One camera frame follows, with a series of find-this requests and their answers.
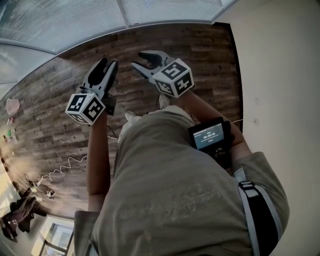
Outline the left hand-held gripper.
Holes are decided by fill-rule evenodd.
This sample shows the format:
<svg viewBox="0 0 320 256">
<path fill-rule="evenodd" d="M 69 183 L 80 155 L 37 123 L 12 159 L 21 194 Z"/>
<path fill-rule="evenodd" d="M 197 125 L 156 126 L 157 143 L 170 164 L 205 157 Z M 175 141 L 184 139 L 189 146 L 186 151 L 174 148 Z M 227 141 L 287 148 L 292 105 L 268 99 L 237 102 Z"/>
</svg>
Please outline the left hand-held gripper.
<svg viewBox="0 0 320 256">
<path fill-rule="evenodd" d="M 118 62 L 108 63 L 106 57 L 98 60 L 85 74 L 83 86 L 71 95 L 65 113 L 80 124 L 93 125 L 106 111 L 113 116 L 116 99 L 109 93 L 118 72 Z"/>
</svg>

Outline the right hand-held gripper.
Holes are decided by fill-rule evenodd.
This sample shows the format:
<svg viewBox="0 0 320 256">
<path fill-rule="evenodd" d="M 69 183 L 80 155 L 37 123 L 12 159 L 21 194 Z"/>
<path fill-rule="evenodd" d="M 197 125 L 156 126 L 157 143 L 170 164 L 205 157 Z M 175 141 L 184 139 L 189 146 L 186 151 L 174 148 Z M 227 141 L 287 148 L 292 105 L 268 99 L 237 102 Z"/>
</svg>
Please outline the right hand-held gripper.
<svg viewBox="0 0 320 256">
<path fill-rule="evenodd" d="M 158 50 L 144 50 L 138 53 L 143 62 L 131 62 L 131 66 L 146 80 L 152 78 L 159 92 L 179 98 L 195 87 L 191 68 L 180 58 L 165 65 L 165 57 Z M 153 75 L 153 70 L 162 68 Z"/>
</svg>

